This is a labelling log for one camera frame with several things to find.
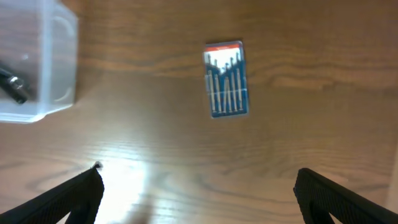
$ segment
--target wooden surface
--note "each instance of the wooden surface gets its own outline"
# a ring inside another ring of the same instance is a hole
[[[97,223],[303,223],[309,167],[386,206],[398,2],[66,0],[76,105],[0,124],[0,212],[101,161]],[[250,115],[211,119],[206,42],[241,39]]]

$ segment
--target plastic bin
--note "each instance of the plastic bin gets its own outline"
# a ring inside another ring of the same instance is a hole
[[[0,89],[0,122],[31,123],[75,100],[77,18],[55,0],[0,0],[0,64],[29,83],[18,105]]]

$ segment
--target red stripe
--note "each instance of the red stripe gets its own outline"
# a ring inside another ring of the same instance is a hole
[[[233,48],[239,48],[239,44],[231,44],[231,45],[224,45],[224,46],[217,46],[217,47],[207,47],[206,52],[215,51],[215,50],[233,49]]]

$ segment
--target transparent box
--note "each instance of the transparent box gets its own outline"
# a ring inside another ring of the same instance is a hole
[[[22,105],[0,89],[0,122],[32,123],[73,105],[77,30],[56,0],[0,0],[0,64],[30,86]]]

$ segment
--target blue package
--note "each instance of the blue package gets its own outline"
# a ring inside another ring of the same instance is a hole
[[[211,117],[247,114],[249,102],[242,42],[208,44],[203,56]]]

